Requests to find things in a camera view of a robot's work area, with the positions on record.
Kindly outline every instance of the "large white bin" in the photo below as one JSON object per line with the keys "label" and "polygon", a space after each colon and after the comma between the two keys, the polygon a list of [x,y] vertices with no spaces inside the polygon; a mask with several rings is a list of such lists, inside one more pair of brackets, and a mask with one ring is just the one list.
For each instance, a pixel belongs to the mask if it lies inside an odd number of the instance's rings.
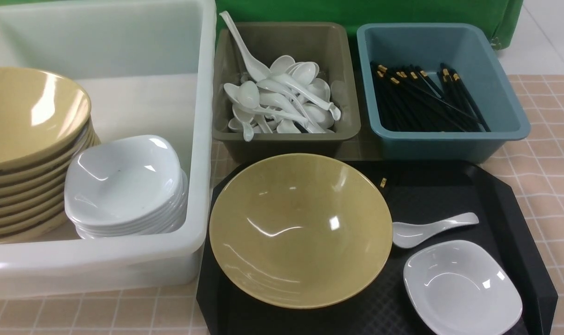
{"label": "large white bin", "polygon": [[209,211],[213,0],[73,0],[0,7],[0,66],[42,68],[92,98],[101,140],[154,134],[190,176],[170,234],[79,240],[67,223],[0,245],[0,299],[184,283],[199,269]]}

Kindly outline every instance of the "blue plastic bin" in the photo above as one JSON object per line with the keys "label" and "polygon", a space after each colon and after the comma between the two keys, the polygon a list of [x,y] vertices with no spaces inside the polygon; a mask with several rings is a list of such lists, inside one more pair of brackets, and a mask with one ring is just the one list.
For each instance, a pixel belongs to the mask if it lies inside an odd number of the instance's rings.
{"label": "blue plastic bin", "polygon": [[[461,159],[482,163],[507,141],[526,138],[530,123],[479,28],[460,23],[373,23],[358,29],[358,52],[369,121],[388,160]],[[446,63],[458,71],[492,132],[393,132],[381,125],[371,62],[414,64],[439,85]]]}

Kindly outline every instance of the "black tray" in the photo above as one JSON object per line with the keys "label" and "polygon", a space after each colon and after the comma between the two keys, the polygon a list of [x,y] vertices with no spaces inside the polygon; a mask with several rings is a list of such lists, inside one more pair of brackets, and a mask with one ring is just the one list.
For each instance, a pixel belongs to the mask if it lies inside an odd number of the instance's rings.
{"label": "black tray", "polygon": [[[199,274],[197,301],[211,335],[432,335],[416,314],[403,285],[405,261],[415,252],[447,240],[482,246],[505,269],[524,302],[520,321],[507,335],[549,335],[557,293],[509,185],[470,163],[348,162],[380,189],[392,219],[429,223],[475,212],[480,224],[454,229],[417,248],[393,247],[373,284],[332,307],[278,308],[245,294],[216,263],[209,236]],[[238,167],[213,191],[212,206]]]}

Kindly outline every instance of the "black chopsticks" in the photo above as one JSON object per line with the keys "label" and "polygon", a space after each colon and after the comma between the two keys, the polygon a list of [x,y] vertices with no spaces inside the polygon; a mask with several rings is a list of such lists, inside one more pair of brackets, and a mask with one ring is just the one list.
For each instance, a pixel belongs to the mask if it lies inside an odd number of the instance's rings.
{"label": "black chopsticks", "polygon": [[445,64],[440,86],[420,66],[371,64],[379,117],[390,131],[489,132],[459,74]]}

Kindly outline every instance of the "white floor tile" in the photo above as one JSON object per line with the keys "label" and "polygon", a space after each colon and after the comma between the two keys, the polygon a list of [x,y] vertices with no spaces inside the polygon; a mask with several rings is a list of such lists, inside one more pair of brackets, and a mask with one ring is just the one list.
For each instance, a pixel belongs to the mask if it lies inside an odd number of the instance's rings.
{"label": "white floor tile", "polygon": [[511,45],[497,55],[507,74],[564,74],[564,61],[525,8]]}
{"label": "white floor tile", "polygon": [[526,0],[524,7],[564,61],[564,0]]}

